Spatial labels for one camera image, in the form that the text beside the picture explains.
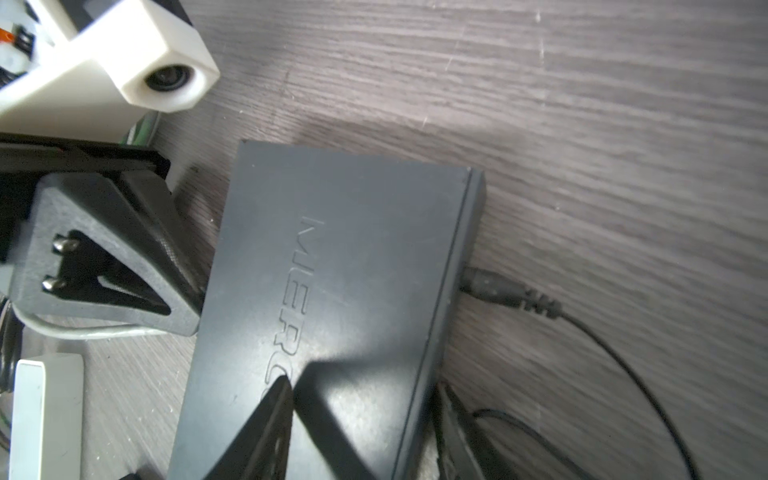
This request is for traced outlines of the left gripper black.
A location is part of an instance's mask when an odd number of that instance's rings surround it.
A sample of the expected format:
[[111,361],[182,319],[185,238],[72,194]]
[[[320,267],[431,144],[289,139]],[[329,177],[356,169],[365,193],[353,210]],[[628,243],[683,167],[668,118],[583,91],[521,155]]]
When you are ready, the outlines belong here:
[[204,284],[169,170],[150,147],[3,133],[1,261],[11,250],[18,316],[194,335]]

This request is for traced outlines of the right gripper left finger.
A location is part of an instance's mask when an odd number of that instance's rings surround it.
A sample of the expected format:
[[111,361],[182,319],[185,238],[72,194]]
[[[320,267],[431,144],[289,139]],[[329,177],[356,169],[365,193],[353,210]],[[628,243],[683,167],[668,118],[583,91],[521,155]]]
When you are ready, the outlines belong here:
[[205,479],[284,479],[293,413],[292,385],[283,375],[273,382]]

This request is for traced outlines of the black switch box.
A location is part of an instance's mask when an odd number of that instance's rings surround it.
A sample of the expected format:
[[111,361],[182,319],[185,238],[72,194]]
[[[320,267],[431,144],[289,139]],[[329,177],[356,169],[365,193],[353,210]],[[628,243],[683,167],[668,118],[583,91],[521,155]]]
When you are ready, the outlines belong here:
[[471,167],[242,142],[169,477],[286,378],[289,478],[411,478],[485,198]]

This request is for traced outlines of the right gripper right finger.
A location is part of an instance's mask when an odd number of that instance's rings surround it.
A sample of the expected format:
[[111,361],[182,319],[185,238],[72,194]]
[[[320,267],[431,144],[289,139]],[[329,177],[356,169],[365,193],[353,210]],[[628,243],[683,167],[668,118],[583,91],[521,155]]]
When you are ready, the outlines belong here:
[[436,384],[433,395],[433,427],[440,479],[518,479],[445,381]]

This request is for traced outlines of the white network switch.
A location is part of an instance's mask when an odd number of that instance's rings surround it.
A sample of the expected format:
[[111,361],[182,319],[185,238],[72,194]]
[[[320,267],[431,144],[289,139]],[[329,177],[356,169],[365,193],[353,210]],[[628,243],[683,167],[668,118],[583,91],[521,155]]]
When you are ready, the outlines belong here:
[[13,391],[9,477],[79,479],[84,361],[53,353],[22,359]]

